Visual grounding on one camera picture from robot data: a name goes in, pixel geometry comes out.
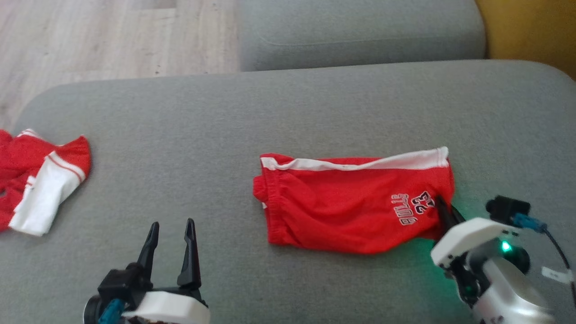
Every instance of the gray fabric surface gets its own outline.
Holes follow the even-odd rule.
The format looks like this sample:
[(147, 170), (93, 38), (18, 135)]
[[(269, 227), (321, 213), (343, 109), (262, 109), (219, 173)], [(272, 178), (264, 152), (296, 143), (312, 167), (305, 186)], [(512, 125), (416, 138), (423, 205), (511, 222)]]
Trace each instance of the gray fabric surface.
[(474, 0), (242, 0), (243, 71), (479, 59)]
[[(497, 194), (533, 203), (533, 215), (576, 262), (576, 84), (545, 65), (515, 61), (401, 63), (237, 75), (90, 82), (54, 88), (24, 111), (54, 142), (86, 134), (88, 181), (50, 233), (0, 233), (2, 323), (80, 322), (107, 271), (138, 257), (160, 222), (152, 279), (174, 285), (187, 217), (196, 221), (202, 294), (213, 324), (472, 323), (432, 242), (344, 255), (267, 243), (252, 196), (258, 156), (390, 156), (446, 145), (454, 204), (486, 216)], [(567, 286), (546, 238), (528, 233), (530, 279), (561, 322)]]

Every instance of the mustard yellow upholstery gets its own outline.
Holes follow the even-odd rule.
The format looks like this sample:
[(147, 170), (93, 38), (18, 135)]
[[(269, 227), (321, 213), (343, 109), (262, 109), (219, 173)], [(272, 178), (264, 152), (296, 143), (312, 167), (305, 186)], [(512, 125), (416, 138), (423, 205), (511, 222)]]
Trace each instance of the mustard yellow upholstery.
[(487, 56), (545, 63), (576, 80), (576, 0), (476, 0)]

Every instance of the light wood plank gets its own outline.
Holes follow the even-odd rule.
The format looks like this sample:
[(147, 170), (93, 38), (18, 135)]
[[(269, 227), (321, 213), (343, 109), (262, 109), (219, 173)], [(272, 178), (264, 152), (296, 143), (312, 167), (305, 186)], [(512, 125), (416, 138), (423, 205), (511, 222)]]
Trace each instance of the light wood plank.
[(236, 8), (236, 0), (0, 0), (0, 127), (10, 130), (30, 100), (60, 84), (237, 72)]

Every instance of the white tag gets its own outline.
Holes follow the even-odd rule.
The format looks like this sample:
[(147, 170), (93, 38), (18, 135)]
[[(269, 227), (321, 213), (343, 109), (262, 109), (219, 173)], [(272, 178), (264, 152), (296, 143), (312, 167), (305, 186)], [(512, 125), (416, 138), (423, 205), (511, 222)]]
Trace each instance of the white tag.
[(556, 281), (562, 282), (564, 284), (569, 284), (574, 281), (574, 276), (572, 275), (572, 270), (568, 270), (567, 273), (554, 271), (545, 266), (542, 267), (542, 276)]

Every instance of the black cable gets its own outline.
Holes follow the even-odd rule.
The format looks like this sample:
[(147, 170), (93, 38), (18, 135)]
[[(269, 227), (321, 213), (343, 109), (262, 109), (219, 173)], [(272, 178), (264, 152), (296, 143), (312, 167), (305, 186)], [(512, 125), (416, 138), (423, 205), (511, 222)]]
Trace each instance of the black cable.
[[(566, 266), (566, 270), (570, 270), (570, 263), (568, 262), (568, 259), (566, 258), (566, 256), (564, 255), (564, 252), (560, 248), (560, 245), (558, 245), (558, 242), (556, 242), (556, 240), (554, 239), (552, 234), (550, 234), (548, 229), (544, 229), (544, 233), (550, 239), (550, 241), (552, 241), (552, 244), (554, 244), (554, 247), (556, 247), (556, 249), (558, 250), (558, 253), (560, 254), (560, 257), (562, 258), (562, 261), (564, 261), (564, 265)], [(572, 298), (574, 299), (574, 307), (576, 307), (576, 286), (574, 285), (574, 278), (572, 278), (572, 281), (570, 282), (570, 288), (572, 288)]]

